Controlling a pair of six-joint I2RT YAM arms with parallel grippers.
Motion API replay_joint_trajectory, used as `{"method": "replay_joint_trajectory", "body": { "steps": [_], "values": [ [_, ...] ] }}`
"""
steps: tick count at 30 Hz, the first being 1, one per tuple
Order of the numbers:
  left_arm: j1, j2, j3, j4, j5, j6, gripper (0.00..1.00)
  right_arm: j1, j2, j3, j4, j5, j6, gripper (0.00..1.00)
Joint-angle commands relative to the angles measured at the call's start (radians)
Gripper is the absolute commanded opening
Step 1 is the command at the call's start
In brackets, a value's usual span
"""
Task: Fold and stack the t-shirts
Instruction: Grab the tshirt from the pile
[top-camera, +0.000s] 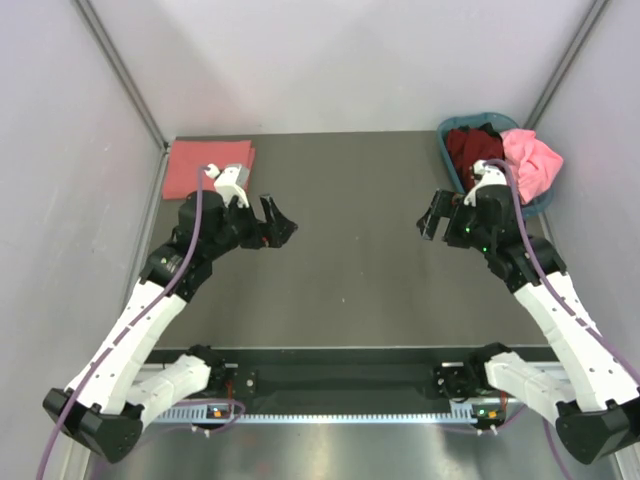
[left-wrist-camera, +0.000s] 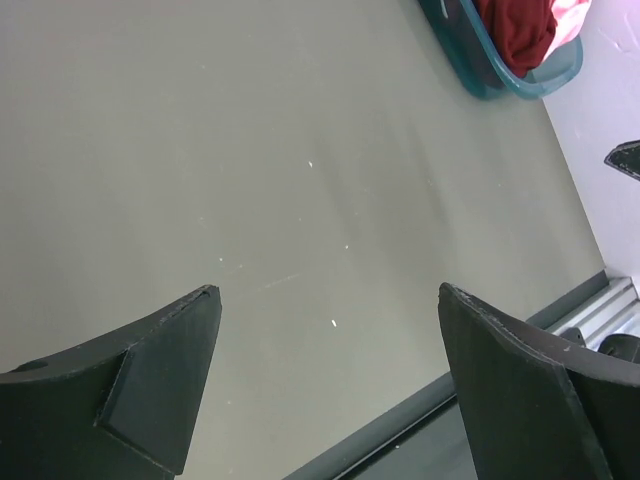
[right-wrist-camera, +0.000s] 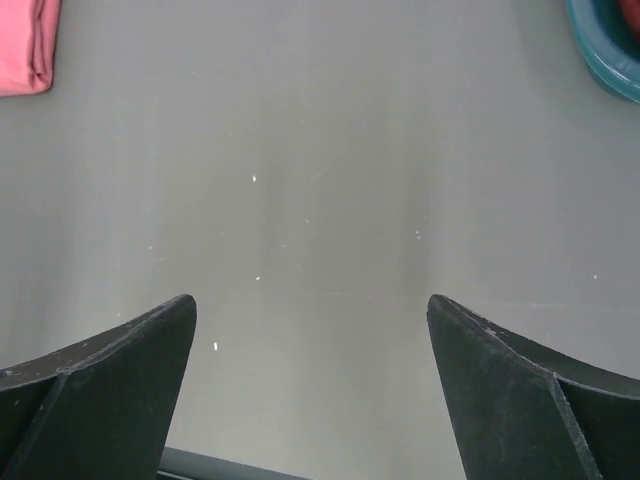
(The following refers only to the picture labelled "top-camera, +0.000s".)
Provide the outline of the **dark red t-shirt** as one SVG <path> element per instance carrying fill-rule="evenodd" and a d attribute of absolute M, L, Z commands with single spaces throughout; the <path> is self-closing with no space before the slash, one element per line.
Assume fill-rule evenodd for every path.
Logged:
<path fill-rule="evenodd" d="M 502 137 L 490 122 L 478 128 L 461 126 L 450 130 L 445 147 L 464 192 L 475 185 L 472 167 L 476 161 L 504 159 Z"/>

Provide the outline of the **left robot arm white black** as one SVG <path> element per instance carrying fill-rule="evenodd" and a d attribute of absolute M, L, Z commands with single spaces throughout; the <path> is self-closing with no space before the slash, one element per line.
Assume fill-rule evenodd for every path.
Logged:
<path fill-rule="evenodd" d="M 211 277 L 215 260 L 237 248 L 280 248 L 296 232 L 271 196 L 261 196 L 260 203 L 262 220 L 238 196 L 224 200 L 208 190 L 187 196 L 169 240 L 147 257 L 94 358 L 65 388 L 46 395 L 43 407 L 62 433 L 114 464 L 164 412 L 191 395 L 212 397 L 224 390 L 223 359 L 202 345 L 155 376 L 135 379 L 160 336 Z"/>

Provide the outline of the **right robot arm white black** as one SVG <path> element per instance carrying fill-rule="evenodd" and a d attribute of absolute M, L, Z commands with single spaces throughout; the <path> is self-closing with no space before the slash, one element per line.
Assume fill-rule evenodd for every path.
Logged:
<path fill-rule="evenodd" d="M 604 346 L 555 247 L 520 230 L 510 189 L 483 187 L 473 202 L 437 190 L 416 223 L 421 236 L 433 239 L 441 219 L 448 221 L 444 242 L 483 255 L 535 320 L 567 376 L 561 382 L 493 343 L 463 361 L 460 396 L 511 395 L 551 423 L 585 465 L 637 443 L 639 379 Z"/>

